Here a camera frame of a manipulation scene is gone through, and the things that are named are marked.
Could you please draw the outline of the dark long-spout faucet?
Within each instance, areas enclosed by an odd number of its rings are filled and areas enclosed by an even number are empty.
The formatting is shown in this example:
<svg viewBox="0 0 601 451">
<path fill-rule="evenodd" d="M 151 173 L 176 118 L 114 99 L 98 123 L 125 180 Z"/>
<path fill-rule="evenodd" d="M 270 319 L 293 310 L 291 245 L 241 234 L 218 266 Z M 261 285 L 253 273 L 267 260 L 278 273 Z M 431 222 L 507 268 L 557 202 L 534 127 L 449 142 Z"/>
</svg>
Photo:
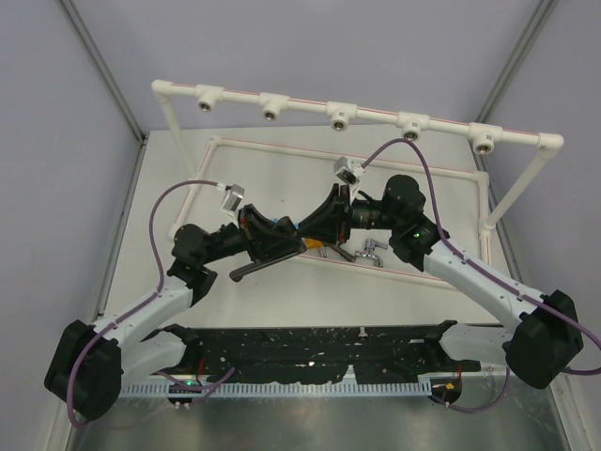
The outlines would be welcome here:
<svg viewBox="0 0 601 451">
<path fill-rule="evenodd" d="M 246 275 L 301 255 L 307 250 L 288 216 L 277 222 L 248 216 L 240 219 L 239 225 L 251 262 L 229 273 L 233 282 L 240 282 Z"/>
</svg>

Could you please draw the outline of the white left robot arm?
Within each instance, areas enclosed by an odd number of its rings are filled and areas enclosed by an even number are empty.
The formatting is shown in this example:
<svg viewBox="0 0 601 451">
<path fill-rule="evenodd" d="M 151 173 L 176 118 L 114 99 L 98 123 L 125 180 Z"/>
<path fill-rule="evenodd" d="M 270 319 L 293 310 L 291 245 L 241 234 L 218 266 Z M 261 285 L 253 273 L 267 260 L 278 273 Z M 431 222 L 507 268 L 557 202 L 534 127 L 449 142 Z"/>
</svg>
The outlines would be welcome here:
<svg viewBox="0 0 601 451">
<path fill-rule="evenodd" d="M 183 225 L 174 237 L 174 261 L 160 272 L 158 287 L 128 309 L 93 324 L 75 320 L 60 337 L 45 375 L 44 387 L 72 412 L 94 421 L 115 403 L 128 384 L 160 369 L 189 374 L 199 367 L 200 350 L 181 329 L 159 326 L 208 295 L 217 273 L 208 264 L 245 253 L 249 264 L 229 277 L 239 282 L 250 273 L 305 252 L 294 222 L 274 221 L 253 205 L 243 207 L 236 223 L 209 233 Z"/>
</svg>

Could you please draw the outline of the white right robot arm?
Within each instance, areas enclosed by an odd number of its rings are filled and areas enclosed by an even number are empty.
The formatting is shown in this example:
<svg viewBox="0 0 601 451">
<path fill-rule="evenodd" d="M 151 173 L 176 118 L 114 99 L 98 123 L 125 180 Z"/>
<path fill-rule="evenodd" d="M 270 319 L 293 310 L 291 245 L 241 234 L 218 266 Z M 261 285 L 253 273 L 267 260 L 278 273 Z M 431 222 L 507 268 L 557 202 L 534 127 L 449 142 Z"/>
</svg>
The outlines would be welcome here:
<svg viewBox="0 0 601 451">
<path fill-rule="evenodd" d="M 391 177 L 379 200 L 353 200 L 346 185 L 334 184 L 297 232 L 337 243 L 353 229 L 390 231 L 389 245 L 401 261 L 450 284 L 501 324 L 448 326 L 424 348 L 431 367 L 445 370 L 462 360 L 504 365 L 529 386 L 548 387 L 583 348 L 573 300 L 560 290 L 524 286 L 470 255 L 424 214 L 424 204 L 410 176 Z"/>
</svg>

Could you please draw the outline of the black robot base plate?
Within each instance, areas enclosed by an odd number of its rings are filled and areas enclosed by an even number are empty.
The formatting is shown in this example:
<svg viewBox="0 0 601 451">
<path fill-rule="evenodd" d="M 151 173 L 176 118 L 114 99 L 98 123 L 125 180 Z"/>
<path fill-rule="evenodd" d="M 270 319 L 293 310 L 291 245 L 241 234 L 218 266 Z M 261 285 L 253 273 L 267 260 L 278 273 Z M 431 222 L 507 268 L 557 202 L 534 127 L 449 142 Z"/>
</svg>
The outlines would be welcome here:
<svg viewBox="0 0 601 451">
<path fill-rule="evenodd" d="M 166 371 L 216 381 L 233 369 L 233 382 L 282 384 L 337 383 L 348 369 L 361 383 L 479 371 L 479 362 L 457 361 L 442 350 L 438 340 L 450 325 L 192 329 L 173 324 L 163 331 L 186 349 Z"/>
</svg>

